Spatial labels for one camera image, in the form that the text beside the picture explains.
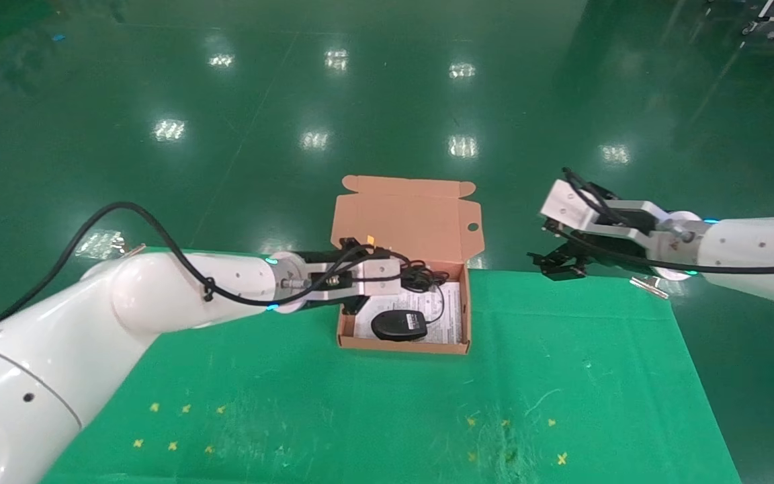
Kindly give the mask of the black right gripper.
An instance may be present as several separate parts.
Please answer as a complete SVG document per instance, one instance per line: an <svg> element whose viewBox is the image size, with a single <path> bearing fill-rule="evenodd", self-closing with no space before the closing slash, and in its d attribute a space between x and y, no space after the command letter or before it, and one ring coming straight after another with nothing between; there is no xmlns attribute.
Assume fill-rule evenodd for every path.
<svg viewBox="0 0 774 484"><path fill-rule="evenodd" d="M625 272L639 273L639 264L630 263L611 253L620 256L639 257L640 246L631 239L610 238L599 234L587 234L578 231L568 232L562 223L544 223L543 231L557 238L565 253L550 252L544 256L528 252L534 266L550 280L578 280L586 278L587 267L599 264L606 267L617 267Z"/></svg>

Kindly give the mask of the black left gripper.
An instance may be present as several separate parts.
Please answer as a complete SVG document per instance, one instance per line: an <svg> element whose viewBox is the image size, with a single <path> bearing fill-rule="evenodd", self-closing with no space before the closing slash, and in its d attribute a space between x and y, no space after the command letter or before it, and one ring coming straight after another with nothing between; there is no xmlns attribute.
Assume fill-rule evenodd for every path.
<svg viewBox="0 0 774 484"><path fill-rule="evenodd" d="M370 256L370 250L331 250L331 251L299 251L293 252L291 264L304 268L311 264L325 264L327 268L339 264L338 268L354 266L358 261ZM368 303L367 295L353 295L341 300L342 315L357 315L362 307Z"/></svg>

